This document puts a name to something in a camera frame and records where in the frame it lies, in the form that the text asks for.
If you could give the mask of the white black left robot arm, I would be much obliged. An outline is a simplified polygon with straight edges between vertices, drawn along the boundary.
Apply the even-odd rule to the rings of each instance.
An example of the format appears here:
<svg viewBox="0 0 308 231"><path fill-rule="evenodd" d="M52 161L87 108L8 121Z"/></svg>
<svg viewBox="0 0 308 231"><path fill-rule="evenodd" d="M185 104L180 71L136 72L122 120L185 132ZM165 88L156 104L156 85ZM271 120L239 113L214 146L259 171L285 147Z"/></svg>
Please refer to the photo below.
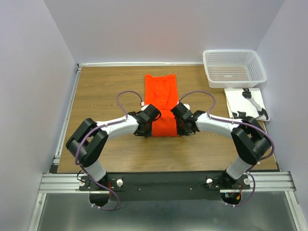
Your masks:
<svg viewBox="0 0 308 231"><path fill-rule="evenodd" d="M138 112L126 113L118 119L95 122L87 118L68 139L65 147L75 158L75 164L90 176L91 186L102 190L108 186L108 177L99 162L99 156L107 141L125 134L150 137L152 123L161 116L162 113L149 104Z"/></svg>

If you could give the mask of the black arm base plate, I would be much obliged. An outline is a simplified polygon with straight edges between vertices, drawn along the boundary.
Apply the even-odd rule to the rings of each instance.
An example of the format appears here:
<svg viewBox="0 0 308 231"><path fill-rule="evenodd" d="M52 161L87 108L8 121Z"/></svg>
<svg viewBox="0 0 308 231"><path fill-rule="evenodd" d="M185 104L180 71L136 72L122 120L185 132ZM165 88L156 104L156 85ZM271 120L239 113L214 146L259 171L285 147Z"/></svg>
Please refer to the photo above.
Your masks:
<svg viewBox="0 0 308 231"><path fill-rule="evenodd" d="M96 185L88 176L82 176L79 181L79 190L90 192L90 202L98 206L109 201L202 199L237 205L242 190L251 188L246 174L238 180L229 180L222 171L108 173L100 184L108 190Z"/></svg>

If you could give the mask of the orange t shirt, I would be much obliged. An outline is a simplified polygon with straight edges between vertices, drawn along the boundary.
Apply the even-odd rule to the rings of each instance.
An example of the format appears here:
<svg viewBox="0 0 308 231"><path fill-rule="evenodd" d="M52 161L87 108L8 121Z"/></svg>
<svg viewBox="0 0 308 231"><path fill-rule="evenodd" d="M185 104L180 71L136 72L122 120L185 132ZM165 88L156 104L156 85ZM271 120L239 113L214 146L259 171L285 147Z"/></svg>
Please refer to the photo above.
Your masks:
<svg viewBox="0 0 308 231"><path fill-rule="evenodd" d="M171 109L179 100L176 75L153 77L145 75L145 103L154 105L161 117L152 123L152 136L176 137L177 123Z"/></svg>

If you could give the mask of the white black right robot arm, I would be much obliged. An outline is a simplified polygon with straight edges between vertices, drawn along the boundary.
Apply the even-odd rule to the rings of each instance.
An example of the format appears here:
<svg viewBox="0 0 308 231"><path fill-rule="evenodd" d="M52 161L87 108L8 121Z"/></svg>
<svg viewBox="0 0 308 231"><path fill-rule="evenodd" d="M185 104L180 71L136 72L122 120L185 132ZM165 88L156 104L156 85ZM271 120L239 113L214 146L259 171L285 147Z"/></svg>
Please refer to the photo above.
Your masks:
<svg viewBox="0 0 308 231"><path fill-rule="evenodd" d="M219 184L228 189L239 183L239 178L255 166L272 147L263 128L251 116L243 119L227 119L209 112L197 110L192 113L183 103L171 109L177 123L178 135L212 132L233 140L238 157L223 171Z"/></svg>

